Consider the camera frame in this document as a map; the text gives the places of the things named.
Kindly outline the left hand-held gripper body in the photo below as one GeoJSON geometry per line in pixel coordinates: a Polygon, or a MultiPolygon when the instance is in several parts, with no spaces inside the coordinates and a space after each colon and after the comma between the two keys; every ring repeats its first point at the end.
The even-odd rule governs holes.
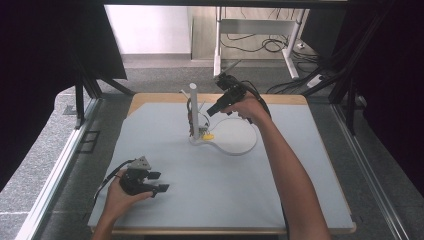
{"type": "Polygon", "coordinates": [[[121,188],[130,196],[151,192],[151,186],[144,183],[150,170],[151,166],[145,156],[134,159],[121,176],[119,181],[121,188]]]}

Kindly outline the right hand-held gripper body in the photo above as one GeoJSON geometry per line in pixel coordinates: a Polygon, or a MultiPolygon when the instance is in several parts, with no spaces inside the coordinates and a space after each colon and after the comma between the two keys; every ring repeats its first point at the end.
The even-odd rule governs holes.
{"type": "Polygon", "coordinates": [[[246,94],[246,87],[235,77],[227,74],[227,72],[233,69],[238,63],[240,63],[240,60],[232,63],[229,67],[214,77],[216,85],[224,91],[223,95],[230,97],[233,104],[242,100],[246,94]]]}

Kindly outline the white key holder stand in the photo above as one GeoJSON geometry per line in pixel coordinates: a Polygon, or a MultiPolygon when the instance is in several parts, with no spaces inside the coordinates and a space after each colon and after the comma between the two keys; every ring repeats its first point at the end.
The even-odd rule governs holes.
{"type": "Polygon", "coordinates": [[[220,116],[210,117],[204,106],[209,107],[205,100],[201,100],[197,85],[189,84],[189,92],[181,90],[186,98],[191,98],[193,111],[194,136],[188,137],[192,145],[209,144],[227,155],[239,156],[252,150],[258,140],[256,130],[246,120],[220,116]]]}

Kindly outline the person's left hand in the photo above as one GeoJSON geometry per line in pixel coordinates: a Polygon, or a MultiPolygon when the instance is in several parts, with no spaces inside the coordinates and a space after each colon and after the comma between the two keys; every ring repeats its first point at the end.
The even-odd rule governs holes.
{"type": "Polygon", "coordinates": [[[102,217],[108,220],[116,221],[120,216],[127,212],[135,203],[148,199],[153,196],[152,192],[144,192],[136,195],[128,195],[120,186],[120,179],[125,173],[119,170],[108,187],[102,217]]]}

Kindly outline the person's right hand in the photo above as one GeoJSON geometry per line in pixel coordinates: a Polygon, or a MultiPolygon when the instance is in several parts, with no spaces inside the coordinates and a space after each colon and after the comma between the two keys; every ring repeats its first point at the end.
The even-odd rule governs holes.
{"type": "Polygon", "coordinates": [[[250,119],[257,126],[271,121],[270,116],[264,110],[263,106],[250,93],[247,93],[241,101],[221,110],[221,113],[230,112],[237,112],[241,118],[250,119]]]}

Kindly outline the light grey table mat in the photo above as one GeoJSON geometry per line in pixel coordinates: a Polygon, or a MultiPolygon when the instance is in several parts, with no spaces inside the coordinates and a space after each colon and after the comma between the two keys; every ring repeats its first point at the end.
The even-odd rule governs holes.
{"type": "MultiPolygon", "coordinates": [[[[272,104],[272,119],[313,181],[328,227],[355,225],[312,114],[306,105],[272,104]]],[[[115,226],[122,231],[285,229],[264,145],[231,156],[188,139],[182,103],[146,103],[123,122],[110,166],[140,156],[160,172],[164,193],[135,204],[115,226]]]]}

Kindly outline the white power strip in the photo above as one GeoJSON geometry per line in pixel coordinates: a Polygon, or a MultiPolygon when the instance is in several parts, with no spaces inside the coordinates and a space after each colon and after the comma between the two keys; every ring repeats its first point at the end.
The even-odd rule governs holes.
{"type": "Polygon", "coordinates": [[[307,83],[307,87],[308,88],[313,88],[315,87],[317,84],[319,84],[321,81],[323,81],[325,79],[325,77],[321,74],[318,74],[317,76],[315,76],[313,79],[311,79],[308,83],[307,83]]]}

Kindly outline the black metal stand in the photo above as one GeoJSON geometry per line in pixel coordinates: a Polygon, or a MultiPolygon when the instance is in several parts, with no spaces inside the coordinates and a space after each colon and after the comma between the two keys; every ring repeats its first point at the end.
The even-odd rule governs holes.
{"type": "MultiPolygon", "coordinates": [[[[97,80],[90,77],[78,57],[75,58],[75,64],[77,69],[77,77],[75,82],[75,101],[76,101],[76,129],[80,129],[86,122],[85,108],[84,108],[84,91],[86,91],[90,98],[98,99],[102,95],[97,80]]],[[[117,89],[118,91],[128,95],[134,96],[135,92],[128,89],[124,85],[118,83],[112,78],[101,76],[100,79],[117,89]]]]}
{"type": "Polygon", "coordinates": [[[339,65],[340,69],[334,76],[323,80],[309,90],[302,92],[304,97],[310,96],[331,84],[334,88],[328,95],[331,104],[339,104],[344,97],[347,97],[347,113],[345,115],[345,126],[351,134],[355,134],[354,130],[354,111],[356,87],[354,79],[354,70],[363,56],[367,45],[370,43],[373,35],[381,25],[387,14],[387,5],[369,8],[369,13],[365,14],[364,9],[356,10],[357,13],[362,12],[363,22],[355,30],[352,37],[346,44],[332,56],[325,64],[326,68],[339,65]]]}

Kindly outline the black curtain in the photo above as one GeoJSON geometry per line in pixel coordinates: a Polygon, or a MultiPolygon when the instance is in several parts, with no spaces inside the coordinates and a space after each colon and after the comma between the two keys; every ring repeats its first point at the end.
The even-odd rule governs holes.
{"type": "Polygon", "coordinates": [[[53,111],[89,79],[124,79],[105,0],[0,0],[0,191],[53,111]]]}
{"type": "Polygon", "coordinates": [[[353,72],[364,117],[424,191],[424,0],[394,0],[353,72]]]}

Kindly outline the white desk frame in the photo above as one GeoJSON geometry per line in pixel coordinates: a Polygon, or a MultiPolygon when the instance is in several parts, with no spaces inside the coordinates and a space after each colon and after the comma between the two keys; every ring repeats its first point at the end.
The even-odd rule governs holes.
{"type": "Polygon", "coordinates": [[[292,79],[299,74],[292,59],[293,48],[302,26],[305,9],[299,9],[295,20],[255,20],[231,19],[222,17],[222,7],[215,8],[216,41],[213,61],[213,74],[221,73],[221,35],[222,34],[254,34],[283,35],[289,37],[288,45],[281,50],[284,61],[292,79]]]}

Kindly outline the aluminium rail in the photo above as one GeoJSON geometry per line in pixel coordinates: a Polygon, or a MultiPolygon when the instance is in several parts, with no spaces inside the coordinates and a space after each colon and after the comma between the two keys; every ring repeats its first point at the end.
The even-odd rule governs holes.
{"type": "Polygon", "coordinates": [[[357,137],[351,133],[345,124],[346,117],[342,108],[331,104],[331,109],[394,240],[410,240],[394,205],[380,184],[357,137]]]}
{"type": "Polygon", "coordinates": [[[67,168],[76,154],[78,145],[80,144],[86,130],[89,128],[95,115],[95,111],[101,105],[98,99],[90,99],[87,104],[82,105],[83,116],[86,118],[84,123],[78,124],[76,120],[72,125],[71,132],[67,135],[66,142],[61,149],[60,154],[54,162],[48,177],[45,179],[44,185],[38,193],[31,210],[27,213],[19,232],[14,240],[33,240],[37,231],[47,214],[55,193],[57,192],[60,182],[62,181],[67,168]]]}

